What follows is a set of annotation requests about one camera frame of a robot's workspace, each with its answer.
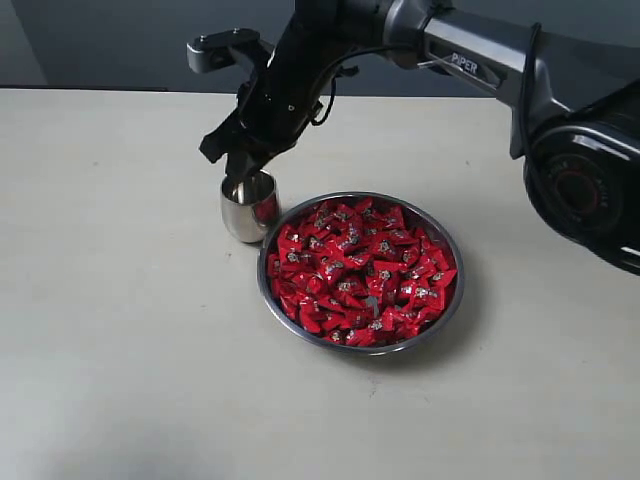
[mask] metal cup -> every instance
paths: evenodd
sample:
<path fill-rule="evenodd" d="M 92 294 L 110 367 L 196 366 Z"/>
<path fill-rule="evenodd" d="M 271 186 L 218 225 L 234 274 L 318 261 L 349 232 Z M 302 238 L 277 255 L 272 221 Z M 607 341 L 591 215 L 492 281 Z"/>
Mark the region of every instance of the metal cup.
<path fill-rule="evenodd" d="M 244 243 L 259 242 L 280 217 L 276 181 L 265 171 L 240 182 L 226 177 L 220 188 L 220 207 L 231 235 Z"/>

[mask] stainless steel bowl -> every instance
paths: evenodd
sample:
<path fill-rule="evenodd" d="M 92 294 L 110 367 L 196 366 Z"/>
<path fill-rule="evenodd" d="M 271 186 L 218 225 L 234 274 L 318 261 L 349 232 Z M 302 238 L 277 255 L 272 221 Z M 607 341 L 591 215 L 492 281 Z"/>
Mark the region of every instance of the stainless steel bowl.
<path fill-rule="evenodd" d="M 325 200 L 339 200 L 347 205 L 354 205 L 358 200 L 364 197 L 372 197 L 374 199 L 374 207 L 382 210 L 386 210 L 391 206 L 400 205 L 403 207 L 405 222 L 407 227 L 422 227 L 424 231 L 431 238 L 432 243 L 440 247 L 445 256 L 449 257 L 449 260 L 453 259 L 458 269 L 458 275 L 455 279 L 454 294 L 449 306 L 443 312 L 442 316 L 433 322 L 424 332 L 420 335 L 405 340 L 394 345 L 387 345 L 384 347 L 350 347 L 347 345 L 339 345 L 332 342 L 327 342 L 322 338 L 316 337 L 311 333 L 308 333 L 302 327 L 296 325 L 294 322 L 284 314 L 278 305 L 278 301 L 273 298 L 271 293 L 271 282 L 267 277 L 267 257 L 270 253 L 277 251 L 277 239 L 280 229 L 288 223 L 295 223 L 297 220 L 306 217 L 311 214 L 313 207 Z M 278 223 L 269 231 L 267 237 L 264 239 L 262 249 L 260 250 L 260 256 L 258 257 L 258 285 L 260 291 L 264 296 L 267 306 L 273 312 L 280 323 L 287 327 L 291 332 L 297 336 L 321 347 L 330 348 L 331 350 L 337 350 L 341 352 L 352 352 L 364 355 L 384 355 L 391 352 L 398 352 L 407 348 L 413 347 L 427 338 L 436 334 L 454 315 L 460 302 L 462 301 L 462 293 L 464 290 L 464 267 L 462 265 L 462 256 L 460 250 L 456 246 L 455 242 L 447 233 L 447 231 L 440 225 L 433 217 L 423 212 L 419 208 L 411 205 L 410 203 L 398 200 L 394 197 L 387 195 L 381 195 L 379 193 L 369 192 L 341 192 L 332 193 L 328 195 L 322 195 L 320 197 L 312 198 L 297 207 L 289 210 L 285 213 Z"/>

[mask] bowl rim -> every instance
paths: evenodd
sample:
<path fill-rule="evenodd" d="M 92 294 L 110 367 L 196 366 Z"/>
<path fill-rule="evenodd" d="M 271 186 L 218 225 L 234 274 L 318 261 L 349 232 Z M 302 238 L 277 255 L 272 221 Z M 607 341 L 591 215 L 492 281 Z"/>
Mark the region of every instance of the bowl rim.
<path fill-rule="evenodd" d="M 340 345 L 337 343 L 328 342 L 320 337 L 316 337 L 315 335 L 307 332 L 302 327 L 293 323 L 289 317 L 287 317 L 284 312 L 277 305 L 276 300 L 273 298 L 271 294 L 271 286 L 269 282 L 269 278 L 267 277 L 267 257 L 268 257 L 268 249 L 269 245 L 277 238 L 278 232 L 280 229 L 292 218 L 296 217 L 299 213 L 307 208 L 313 206 L 316 203 L 323 202 L 325 200 L 332 200 L 336 198 L 344 198 L 344 197 L 373 197 L 380 200 L 384 200 L 387 202 L 395 203 L 401 205 L 403 208 L 412 211 L 416 215 L 424 218 L 428 221 L 431 226 L 437 230 L 442 237 L 445 239 L 449 247 L 451 248 L 451 253 L 456 262 L 456 268 L 458 270 L 457 279 L 456 279 L 456 288 L 453 294 L 453 298 L 449 303 L 449 306 L 445 309 L 442 316 L 434 323 L 433 327 L 428 328 L 421 334 L 405 340 L 404 342 L 397 343 L 394 345 L 386 345 L 384 347 L 353 347 L 349 345 Z M 438 333 L 450 320 L 451 317 L 455 314 L 456 310 L 460 306 L 462 302 L 462 296 L 464 294 L 464 283 L 465 283 L 465 275 L 464 275 L 464 265 L 462 262 L 462 254 L 460 253 L 460 249 L 458 245 L 454 242 L 453 238 L 447 232 L 447 230 L 431 215 L 426 213 L 424 210 L 416 207 L 415 205 L 406 202 L 404 200 L 400 200 L 398 198 L 384 195 L 381 193 L 374 192 L 360 192 L 360 191 L 347 191 L 347 192 L 336 192 L 336 193 L 327 193 L 324 195 L 320 195 L 314 198 L 311 198 L 301 204 L 293 207 L 291 210 L 285 212 L 278 222 L 269 229 L 267 236 L 262 242 L 262 246 L 260 248 L 260 253 L 258 255 L 258 265 L 257 265 L 257 280 L 258 287 L 260 289 L 260 293 L 264 297 L 264 300 L 267 304 L 267 307 L 273 313 L 273 315 L 282 323 L 290 332 L 298 337 L 313 343 L 314 345 L 329 348 L 330 350 L 339 351 L 339 352 L 347 352 L 354 353 L 360 355 L 385 355 L 392 352 L 399 352 L 401 350 L 406 350 L 408 348 L 414 347 L 419 343 L 422 343 L 426 339 L 434 336 Z"/>

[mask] table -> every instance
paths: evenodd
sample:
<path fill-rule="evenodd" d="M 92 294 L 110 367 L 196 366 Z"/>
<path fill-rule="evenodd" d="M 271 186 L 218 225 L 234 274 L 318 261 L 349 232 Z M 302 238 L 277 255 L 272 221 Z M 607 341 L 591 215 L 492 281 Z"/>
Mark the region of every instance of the table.
<path fill-rule="evenodd" d="M 285 208 L 401 197 L 463 252 L 423 348 L 330 353 L 258 294 L 197 150 L 230 95 L 0 91 L 0 478 L 636 478 L 640 281 L 539 219 L 489 99 L 338 98 Z"/>

